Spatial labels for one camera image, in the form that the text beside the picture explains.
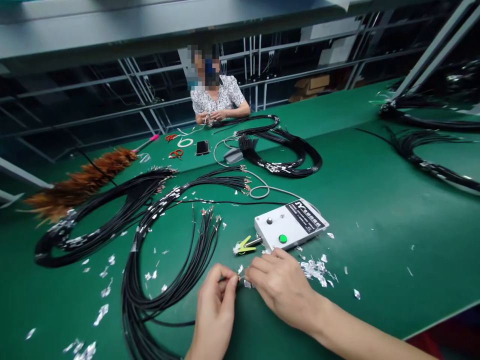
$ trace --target green workbench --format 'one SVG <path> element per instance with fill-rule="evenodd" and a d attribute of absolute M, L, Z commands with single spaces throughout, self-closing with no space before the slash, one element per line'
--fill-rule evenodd
<path fill-rule="evenodd" d="M 384 83 L 365 86 L 271 111 L 280 117 L 282 126 L 307 139 L 321 154 L 323 166 L 314 175 L 287 179 L 245 161 L 242 164 L 270 186 L 288 190 L 313 203 L 330 223 L 328 232 L 334 234 L 334 239 L 324 233 L 305 244 L 302 254 L 307 258 L 312 255 L 314 259 L 326 254 L 326 268 L 336 274 L 338 282 L 334 282 L 334 288 L 323 288 L 313 279 L 310 281 L 313 288 L 356 317 L 405 339 L 479 303 L 480 199 L 413 169 L 383 141 L 354 130 L 354 127 L 361 127 L 383 132 L 386 123 L 377 120 L 378 108 L 368 100 L 374 100 L 375 94 L 384 87 Z M 188 136 L 194 140 L 194 145 L 183 149 L 181 161 L 168 159 L 168 154 L 177 149 L 178 140 L 167 144 L 160 138 L 145 149 L 151 156 L 149 162 L 135 162 L 115 181 L 126 181 L 151 166 L 172 165 L 181 172 L 168 180 L 168 191 L 218 168 L 211 153 L 194 156 L 197 141 L 209 140 L 213 149 L 234 130 L 267 122 L 250 122 L 217 134 L 213 134 L 212 129 L 195 132 Z M 480 140 L 477 134 L 463 136 Z M 133 149 L 141 142 L 126 146 Z M 462 175 L 480 179 L 479 146 L 475 143 L 433 144 L 420 147 L 416 152 Z M 295 158 L 288 149 L 265 140 L 260 140 L 258 148 L 262 150 L 261 156 L 271 161 Z M 220 145 L 218 157 L 221 158 L 225 151 Z M 63 173 L 74 171 L 84 162 L 76 157 L 38 170 L 36 175 L 46 181 L 62 180 Z M 251 185 L 260 184 L 254 181 Z M 186 195 L 186 200 L 255 201 L 217 185 L 198 186 Z M 293 200 L 275 191 L 265 199 L 282 203 Z M 118 199 L 98 209 L 78 224 L 72 235 L 97 229 L 122 202 L 123 199 Z M 199 217 L 200 209 L 208 205 L 196 202 L 196 216 Z M 25 208 L 21 203 L 16 207 Z M 211 264 L 219 262 L 234 270 L 240 265 L 248 266 L 261 249 L 254 254 L 235 256 L 232 248 L 248 235 L 255 235 L 254 215 L 275 207 L 269 204 L 248 207 L 215 204 L 214 213 L 222 216 L 226 227 L 219 231 Z M 135 227 L 92 254 L 86 265 L 78 262 L 47 269 L 35 265 L 33 248 L 48 227 L 35 229 L 37 221 L 30 214 L 12 210 L 0 212 L 3 285 L 0 353 L 6 359 L 70 359 L 72 353 L 63 354 L 62 350 L 78 338 L 85 341 L 85 346 L 96 342 L 95 359 L 128 359 L 121 326 L 120 289 Z M 190 204 L 176 206 L 161 216 L 147 235 L 141 253 L 141 273 L 152 274 L 154 270 L 158 273 L 156 279 L 142 279 L 146 283 L 147 296 L 157 296 L 180 269 L 192 233 L 191 216 Z M 108 258 L 113 254 L 115 265 L 107 269 L 105 278 L 101 278 L 99 274 L 109 265 Z M 291 254 L 298 257 L 299 251 L 292 250 Z M 111 279 L 111 293 L 102 298 L 101 291 Z M 176 322 L 194 319 L 201 282 L 161 318 Z M 353 289 L 360 291 L 361 300 L 354 297 Z M 98 311 L 105 304 L 109 304 L 108 313 L 94 327 Z M 32 328 L 36 328 L 35 333 L 25 340 Z M 151 324 L 149 328 L 162 344 L 179 354 L 186 353 L 193 327 L 165 328 Z M 311 357 L 312 354 L 316 359 L 335 357 L 277 319 L 255 289 L 239 289 L 227 359 L 287 359 Z"/>

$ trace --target hand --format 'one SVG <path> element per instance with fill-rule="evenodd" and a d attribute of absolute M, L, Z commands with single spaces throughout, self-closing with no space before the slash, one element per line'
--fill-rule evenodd
<path fill-rule="evenodd" d="M 234 326 L 237 273 L 215 264 L 198 292 L 195 330 L 185 360 L 221 360 Z"/>
<path fill-rule="evenodd" d="M 293 256 L 276 248 L 271 255 L 255 257 L 245 270 L 245 278 L 280 319 L 313 336 L 328 300 L 310 287 Z"/>
<path fill-rule="evenodd" d="M 228 118 L 228 111 L 227 110 L 219 110 L 219 111 L 214 111 L 210 114 L 210 118 L 213 121 L 222 121 L 226 118 Z"/>

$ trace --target orange scissors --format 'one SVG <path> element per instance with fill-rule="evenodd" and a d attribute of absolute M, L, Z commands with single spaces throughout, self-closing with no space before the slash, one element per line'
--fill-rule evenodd
<path fill-rule="evenodd" d="M 182 155 L 184 154 L 184 151 L 182 149 L 177 149 L 175 151 L 172 151 L 170 155 L 168 156 L 169 159 L 180 159 L 182 160 Z"/>
<path fill-rule="evenodd" d="M 176 137 L 177 137 L 177 134 L 167 135 L 167 136 L 165 136 L 165 140 L 167 140 L 168 142 L 171 142 Z"/>

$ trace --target wire harness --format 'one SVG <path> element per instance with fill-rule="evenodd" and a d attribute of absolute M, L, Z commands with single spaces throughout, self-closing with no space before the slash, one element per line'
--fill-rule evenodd
<path fill-rule="evenodd" d="M 37 242 L 35 262 L 46 268 L 59 268 L 73 264 L 95 252 L 141 217 L 145 211 L 137 213 L 140 208 L 148 203 L 154 194 L 160 192 L 165 187 L 165 181 L 176 172 L 175 169 L 161 167 L 140 174 L 96 195 L 78 210 L 69 210 L 66 218 L 52 226 Z M 125 195 L 125 203 L 106 224 L 92 233 L 70 239 L 78 222 L 96 209 Z M 64 254 L 53 256 L 54 248 L 63 250 Z"/>
<path fill-rule="evenodd" d="M 196 234 L 195 212 L 193 210 L 192 235 L 186 259 L 170 285 L 155 298 L 144 294 L 140 274 L 140 251 L 148 234 L 148 229 L 167 210 L 181 203 L 176 200 L 188 189 L 197 185 L 223 185 L 238 191 L 249 191 L 250 181 L 245 176 L 215 176 L 227 172 L 242 172 L 244 166 L 221 168 L 203 175 L 183 186 L 175 187 L 160 200 L 150 205 L 141 219 L 133 239 L 121 284 L 122 327 L 125 342 L 132 359 L 180 359 L 181 357 L 159 343 L 150 334 L 147 322 L 152 321 L 167 327 L 184 327 L 195 321 L 169 323 L 158 320 L 163 311 L 183 299 L 197 284 L 207 269 L 218 241 L 218 228 L 222 219 L 213 218 L 213 207 L 201 211 L 198 238 Z"/>
<path fill-rule="evenodd" d="M 399 154 L 417 169 L 426 172 L 428 175 L 436 179 L 441 179 L 443 181 L 480 192 L 480 183 L 476 182 L 471 177 L 460 175 L 445 166 L 426 161 L 416 155 L 414 152 L 414 149 L 421 145 L 433 143 L 477 143 L 478 141 L 465 140 L 463 137 L 443 135 L 438 133 L 436 130 L 403 130 L 398 133 L 394 133 L 389 127 L 387 127 L 386 130 L 390 135 L 390 140 L 387 140 L 386 138 L 373 132 L 359 128 L 356 130 L 376 136 L 377 138 L 389 143 L 395 149 L 397 154 Z"/>
<path fill-rule="evenodd" d="M 422 119 L 399 110 L 405 108 L 438 108 L 438 106 L 437 103 L 419 102 L 417 98 L 400 97 L 392 102 L 383 104 L 378 115 L 383 120 L 395 121 L 402 125 L 418 128 L 480 133 L 480 121 Z"/>
<path fill-rule="evenodd" d="M 267 126 L 259 126 L 259 127 L 253 127 L 253 128 L 249 128 L 249 129 L 245 129 L 245 130 L 238 130 L 238 131 L 235 131 L 233 133 L 233 135 L 235 136 L 240 136 L 240 135 L 252 135 L 252 134 L 256 134 L 256 133 L 260 133 L 260 132 L 265 132 L 265 131 L 268 131 L 268 130 L 271 130 L 273 128 L 275 128 L 279 123 L 280 123 L 280 118 L 276 115 L 256 115 L 256 116 L 248 116 L 248 117 L 241 117 L 241 118 L 237 118 L 237 119 L 233 119 L 233 120 L 226 120 L 226 121 L 213 121 L 211 122 L 208 126 L 210 126 L 211 128 L 225 128 L 227 126 L 235 126 L 235 125 L 238 125 L 238 124 L 241 124 L 241 123 L 245 123 L 245 122 L 248 122 L 248 121 L 251 121 L 251 120 L 258 120 L 258 119 L 272 119 L 273 120 L 273 123 L 270 124 L 270 125 L 267 125 Z"/>
<path fill-rule="evenodd" d="M 269 132 L 259 132 L 255 135 L 257 138 L 252 138 L 243 134 L 238 139 L 238 145 L 243 153 L 243 157 L 251 163 L 267 169 L 273 174 L 285 178 L 306 178 L 316 173 L 322 167 L 322 157 L 313 146 L 301 137 L 292 135 L 281 127 L 271 129 Z M 298 160 L 294 162 L 268 162 L 264 160 L 255 151 L 259 138 L 274 141 L 292 149 L 298 155 Z M 313 166 L 305 169 L 298 169 L 297 167 L 305 161 L 306 154 L 311 157 Z"/>

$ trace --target black phone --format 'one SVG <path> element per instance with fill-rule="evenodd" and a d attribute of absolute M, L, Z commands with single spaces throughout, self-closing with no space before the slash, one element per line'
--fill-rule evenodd
<path fill-rule="evenodd" d="M 209 141 L 199 141 L 196 143 L 196 153 L 195 155 L 205 155 L 210 152 Z"/>

